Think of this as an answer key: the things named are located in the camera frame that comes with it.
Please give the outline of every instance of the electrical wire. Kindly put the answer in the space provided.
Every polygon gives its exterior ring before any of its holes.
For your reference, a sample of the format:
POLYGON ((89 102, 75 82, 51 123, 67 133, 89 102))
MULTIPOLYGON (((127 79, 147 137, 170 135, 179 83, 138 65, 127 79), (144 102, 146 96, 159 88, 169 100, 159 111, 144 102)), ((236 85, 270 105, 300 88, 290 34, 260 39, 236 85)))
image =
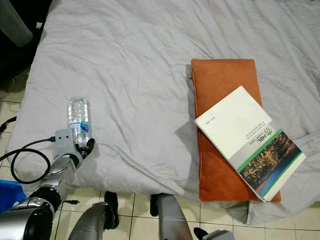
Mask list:
POLYGON ((33 141, 33 142, 30 142, 28 143, 27 145, 23 146, 22 148, 20 149, 16 149, 16 150, 13 150, 13 151, 10 151, 8 153, 6 153, 5 155, 1 156, 0 157, 0 162, 4 159, 6 159, 7 157, 10 157, 11 155, 15 154, 13 159, 12 159, 12 162, 11 162, 11 166, 10 166, 10 170, 11 170, 11 174, 13 176, 13 178, 18 182, 18 183, 21 183, 21 184, 33 184, 33 183, 36 183, 38 181, 40 181, 41 179, 43 179, 47 174, 48 172, 50 171, 50 167, 51 167, 51 163, 49 161, 49 158, 44 155, 42 152, 38 151, 38 150, 35 150, 35 149, 32 149, 32 148, 27 148, 33 144, 38 144, 38 143, 42 143, 42 142, 55 142, 56 141, 56 137, 52 136, 50 138, 46 138, 46 139, 42 139, 42 140, 38 140, 38 141, 33 141), (40 177, 38 177, 37 179, 35 180, 31 180, 31 181, 23 181, 21 179, 19 179, 15 173, 15 162, 16 162, 16 159, 18 157, 18 155, 22 152, 31 152, 31 153, 35 153, 35 154, 38 154, 39 156, 41 156, 45 162, 46 162, 46 170, 44 171, 44 174, 41 175, 40 177))

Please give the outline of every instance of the plastic bottle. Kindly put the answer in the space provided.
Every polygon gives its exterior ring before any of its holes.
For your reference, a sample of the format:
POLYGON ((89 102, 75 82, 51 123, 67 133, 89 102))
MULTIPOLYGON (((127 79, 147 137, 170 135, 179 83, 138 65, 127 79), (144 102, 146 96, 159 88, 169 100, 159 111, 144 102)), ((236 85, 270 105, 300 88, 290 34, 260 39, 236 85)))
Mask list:
POLYGON ((92 138, 89 101, 84 97, 72 97, 68 103, 68 123, 73 140, 79 147, 85 147, 92 138))

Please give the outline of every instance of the black chair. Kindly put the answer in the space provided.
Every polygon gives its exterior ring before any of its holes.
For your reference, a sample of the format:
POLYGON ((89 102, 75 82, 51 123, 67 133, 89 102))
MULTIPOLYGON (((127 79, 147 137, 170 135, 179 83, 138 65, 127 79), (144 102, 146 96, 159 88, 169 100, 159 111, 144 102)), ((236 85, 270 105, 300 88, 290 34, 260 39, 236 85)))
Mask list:
POLYGON ((52 0, 10 0, 33 37, 27 44, 18 46, 0 30, 0 84, 13 79, 31 66, 51 2, 52 0), (37 23, 42 23, 42 26, 37 28, 37 23))

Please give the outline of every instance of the floor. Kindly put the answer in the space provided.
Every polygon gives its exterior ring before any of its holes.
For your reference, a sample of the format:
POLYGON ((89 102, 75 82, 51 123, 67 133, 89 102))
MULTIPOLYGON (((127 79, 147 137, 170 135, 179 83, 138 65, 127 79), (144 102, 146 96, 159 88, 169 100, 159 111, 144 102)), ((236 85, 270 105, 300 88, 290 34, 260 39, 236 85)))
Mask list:
MULTIPOLYGON (((0 123, 14 117, 19 112, 25 92, 29 71, 16 77, 14 90, 0 99, 0 123)), ((4 154, 14 123, 10 123, 0 140, 0 156, 4 154)), ((9 164, 0 165, 0 179, 11 180, 9 164)), ((50 240, 66 240, 78 218, 93 203, 102 201, 104 193, 92 188, 78 188, 69 192, 70 200, 79 200, 78 205, 64 203, 54 217, 50 240)), ((158 220, 149 214, 149 196, 144 194, 119 193, 120 223, 117 229, 107 230, 103 239, 149 240, 158 239, 158 220)), ((214 209, 203 203, 178 198, 189 227, 201 227, 207 232, 228 230, 236 240, 319 240, 320 204, 314 204, 302 213, 255 227, 246 226, 232 217, 224 209, 214 209)))

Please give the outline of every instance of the orange pillow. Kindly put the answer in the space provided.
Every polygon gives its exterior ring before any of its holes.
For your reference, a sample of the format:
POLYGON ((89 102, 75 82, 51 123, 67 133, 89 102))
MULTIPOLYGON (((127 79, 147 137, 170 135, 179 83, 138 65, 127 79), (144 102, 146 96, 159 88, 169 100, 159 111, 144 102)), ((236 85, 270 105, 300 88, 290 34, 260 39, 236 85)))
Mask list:
MULTIPOLYGON (((198 117, 233 90, 243 86, 262 105, 255 61, 252 59, 193 59, 195 116, 198 117)), ((199 197, 202 201, 257 200, 210 140, 198 129, 199 197)), ((272 202, 280 202, 278 192, 272 202)))

